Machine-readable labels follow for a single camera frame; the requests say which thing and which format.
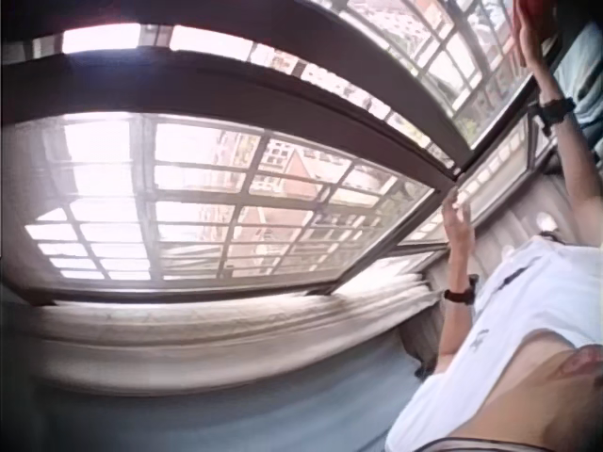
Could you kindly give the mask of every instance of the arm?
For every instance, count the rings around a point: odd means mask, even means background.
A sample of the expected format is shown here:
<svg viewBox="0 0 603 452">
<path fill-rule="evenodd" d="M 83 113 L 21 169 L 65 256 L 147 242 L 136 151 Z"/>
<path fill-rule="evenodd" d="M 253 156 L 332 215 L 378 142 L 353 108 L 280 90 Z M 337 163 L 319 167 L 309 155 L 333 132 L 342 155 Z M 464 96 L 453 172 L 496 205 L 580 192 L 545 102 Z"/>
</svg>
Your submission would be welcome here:
<svg viewBox="0 0 603 452">
<path fill-rule="evenodd" d="M 467 266 L 469 255 L 475 244 L 475 233 L 471 226 L 471 212 L 466 202 L 459 210 L 454 207 L 457 190 L 453 189 L 442 206 L 444 228 L 450 243 L 448 258 L 448 289 L 454 293 L 463 293 L 469 288 Z M 471 308 L 459 303 L 443 300 L 445 303 L 444 326 L 438 348 L 438 360 L 434 373 L 444 372 L 464 339 L 471 331 L 473 318 Z"/>
<path fill-rule="evenodd" d="M 530 17 L 523 3 L 518 3 L 521 50 L 526 66 L 533 72 L 540 87 L 541 103 L 563 99 L 564 95 L 557 81 L 546 66 Z M 554 125 L 553 131 L 557 135 L 565 186 L 579 226 L 581 241 L 584 245 L 598 247 L 602 241 L 603 203 L 593 155 L 573 114 L 567 115 L 562 123 Z"/>
</svg>

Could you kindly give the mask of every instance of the black watch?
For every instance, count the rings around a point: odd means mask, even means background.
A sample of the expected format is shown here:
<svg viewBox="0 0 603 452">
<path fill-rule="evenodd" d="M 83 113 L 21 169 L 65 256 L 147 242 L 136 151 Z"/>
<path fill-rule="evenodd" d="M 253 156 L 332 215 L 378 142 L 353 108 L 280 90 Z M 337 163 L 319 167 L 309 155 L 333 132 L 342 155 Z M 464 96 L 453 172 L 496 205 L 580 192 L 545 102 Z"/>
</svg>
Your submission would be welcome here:
<svg viewBox="0 0 603 452">
<path fill-rule="evenodd" d="M 568 113 L 576 109 L 576 104 L 571 98 L 557 99 L 548 104 L 530 104 L 530 112 L 542 122 L 543 133 L 550 137 L 552 125 L 563 122 Z"/>
<path fill-rule="evenodd" d="M 472 306 L 475 303 L 475 288 L 478 285 L 480 277 L 478 275 L 469 275 L 469 288 L 462 294 L 450 292 L 449 290 L 444 291 L 444 299 L 452 301 L 453 303 L 462 303 L 467 306 Z"/>
</svg>

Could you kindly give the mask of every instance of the watch strap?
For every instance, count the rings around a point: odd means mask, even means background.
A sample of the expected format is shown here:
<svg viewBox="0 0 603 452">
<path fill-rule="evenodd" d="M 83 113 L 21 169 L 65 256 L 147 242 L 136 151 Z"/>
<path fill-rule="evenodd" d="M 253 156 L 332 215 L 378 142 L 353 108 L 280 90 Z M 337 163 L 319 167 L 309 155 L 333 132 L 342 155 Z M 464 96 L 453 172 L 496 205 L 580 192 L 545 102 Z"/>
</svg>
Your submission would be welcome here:
<svg viewBox="0 0 603 452">
<path fill-rule="evenodd" d="M 471 306 L 475 302 L 475 289 L 469 287 L 462 294 L 450 292 L 449 290 L 444 291 L 444 299 L 452 301 L 453 303 L 462 303 L 467 306 Z"/>
<path fill-rule="evenodd" d="M 532 116 L 542 122 L 543 133 L 547 137 L 551 135 L 551 126 L 563 122 L 567 114 L 575 109 L 576 104 L 571 98 L 556 99 L 544 105 L 534 103 L 529 107 Z"/>
</svg>

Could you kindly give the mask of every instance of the skin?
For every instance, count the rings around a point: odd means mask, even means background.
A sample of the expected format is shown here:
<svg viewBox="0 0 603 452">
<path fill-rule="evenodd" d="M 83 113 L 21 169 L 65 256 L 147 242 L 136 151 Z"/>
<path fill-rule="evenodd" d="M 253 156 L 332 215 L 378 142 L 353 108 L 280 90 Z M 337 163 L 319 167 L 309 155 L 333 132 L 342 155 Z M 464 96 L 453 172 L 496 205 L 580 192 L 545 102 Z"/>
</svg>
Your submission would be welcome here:
<svg viewBox="0 0 603 452">
<path fill-rule="evenodd" d="M 518 2 L 517 36 L 525 65 L 541 89 L 541 104 L 564 97 L 546 66 L 539 37 Z M 573 115 L 553 126 L 558 138 L 563 176 L 581 244 L 599 247 L 602 239 L 603 202 L 595 163 Z M 453 190 L 443 206 L 444 226 L 450 243 L 448 284 L 452 292 L 469 286 L 467 263 L 475 233 L 467 205 L 455 207 Z M 435 372 L 444 372 L 471 330 L 469 308 L 446 301 L 445 323 Z M 580 441 L 603 426 L 603 347 L 573 349 L 553 333 L 532 338 L 535 365 L 516 365 L 512 384 L 488 397 L 478 413 L 450 437 L 531 444 L 557 452 L 576 452 Z"/>
</svg>

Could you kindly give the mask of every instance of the white curtain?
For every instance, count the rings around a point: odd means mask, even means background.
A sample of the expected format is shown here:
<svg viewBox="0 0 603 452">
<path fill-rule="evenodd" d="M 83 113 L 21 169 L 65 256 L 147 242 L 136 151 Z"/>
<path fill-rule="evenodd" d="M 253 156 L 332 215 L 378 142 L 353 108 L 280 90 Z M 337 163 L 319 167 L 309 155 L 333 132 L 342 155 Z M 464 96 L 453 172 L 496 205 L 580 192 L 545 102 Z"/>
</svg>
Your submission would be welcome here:
<svg viewBox="0 0 603 452">
<path fill-rule="evenodd" d="M 34 373 L 101 393 L 213 390 L 283 374 L 365 342 L 437 301 L 416 275 L 329 297 L 181 305 L 12 305 Z"/>
</svg>

